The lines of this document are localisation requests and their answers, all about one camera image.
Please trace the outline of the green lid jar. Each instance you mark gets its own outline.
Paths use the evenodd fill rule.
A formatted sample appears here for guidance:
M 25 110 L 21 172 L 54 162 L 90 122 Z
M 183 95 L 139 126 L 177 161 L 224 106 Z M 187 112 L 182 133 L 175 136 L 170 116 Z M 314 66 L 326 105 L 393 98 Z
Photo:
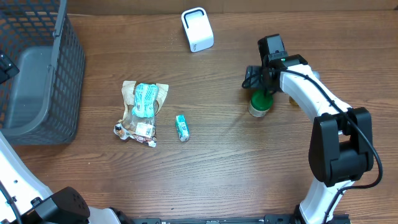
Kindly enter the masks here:
M 251 97 L 248 105 L 249 113 L 257 118 L 263 117 L 273 105 L 273 96 L 265 90 L 256 90 Z

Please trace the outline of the yellow liquid bottle silver cap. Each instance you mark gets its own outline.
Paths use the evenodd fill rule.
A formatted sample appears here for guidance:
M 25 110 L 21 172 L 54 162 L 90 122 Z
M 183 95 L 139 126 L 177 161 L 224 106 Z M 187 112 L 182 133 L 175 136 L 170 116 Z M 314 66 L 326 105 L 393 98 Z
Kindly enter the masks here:
M 321 80 L 320 74 L 317 71 L 313 71 L 313 74 L 318 80 Z M 293 106 L 298 106 L 298 103 L 291 96 L 289 96 L 289 102 Z

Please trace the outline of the small teal white box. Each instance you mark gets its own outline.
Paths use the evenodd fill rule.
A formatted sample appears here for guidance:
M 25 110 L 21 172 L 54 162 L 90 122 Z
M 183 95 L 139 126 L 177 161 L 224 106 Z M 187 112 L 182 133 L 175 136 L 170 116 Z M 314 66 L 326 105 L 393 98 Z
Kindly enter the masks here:
M 190 132 L 185 116 L 183 114 L 176 115 L 175 125 L 179 140 L 181 140 L 181 142 L 188 141 L 190 137 Z

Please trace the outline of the teal wet wipes pack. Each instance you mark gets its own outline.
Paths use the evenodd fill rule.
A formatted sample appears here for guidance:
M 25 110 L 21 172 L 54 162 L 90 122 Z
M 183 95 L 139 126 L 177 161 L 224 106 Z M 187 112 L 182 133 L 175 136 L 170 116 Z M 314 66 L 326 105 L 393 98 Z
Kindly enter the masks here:
M 155 101 L 159 87 L 155 84 L 140 83 L 134 93 L 134 106 L 132 114 L 139 118 L 152 118 L 155 116 Z

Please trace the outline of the brown snack bag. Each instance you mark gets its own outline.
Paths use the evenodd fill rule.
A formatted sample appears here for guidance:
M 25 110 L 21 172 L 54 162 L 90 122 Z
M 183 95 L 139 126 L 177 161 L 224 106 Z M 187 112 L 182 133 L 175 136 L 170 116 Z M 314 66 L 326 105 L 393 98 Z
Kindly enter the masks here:
M 169 91 L 169 86 L 161 83 L 155 84 L 159 87 L 159 93 L 155 101 L 155 116 L 152 118 L 139 118 L 132 114 L 134 93 L 138 84 L 140 83 L 136 81 L 123 82 L 121 92 L 124 100 L 124 114 L 123 118 L 114 125 L 113 132 L 123 141 L 134 139 L 146 146 L 156 147 L 157 137 L 155 116 L 164 104 Z

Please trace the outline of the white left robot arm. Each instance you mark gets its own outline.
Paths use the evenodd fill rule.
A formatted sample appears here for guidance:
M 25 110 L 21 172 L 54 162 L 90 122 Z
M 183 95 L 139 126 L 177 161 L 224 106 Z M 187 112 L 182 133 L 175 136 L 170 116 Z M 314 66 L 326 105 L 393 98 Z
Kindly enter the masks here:
M 1 135 L 1 223 L 132 223 L 112 208 L 87 205 L 72 187 L 53 193 Z

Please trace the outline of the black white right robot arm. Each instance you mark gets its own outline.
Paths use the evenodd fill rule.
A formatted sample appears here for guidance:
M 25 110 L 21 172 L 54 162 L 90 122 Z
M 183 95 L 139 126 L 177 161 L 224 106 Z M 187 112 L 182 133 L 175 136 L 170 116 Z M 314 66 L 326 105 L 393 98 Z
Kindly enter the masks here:
M 336 97 L 299 54 L 289 55 L 279 34 L 258 40 L 262 64 L 246 69 L 242 88 L 253 89 L 248 105 L 254 117 L 271 109 L 273 95 L 289 95 L 313 124 L 308 163 L 314 176 L 306 197 L 291 215 L 266 215 L 265 223 L 349 223 L 333 212 L 347 190 L 373 165 L 382 166 L 373 146 L 370 112 Z

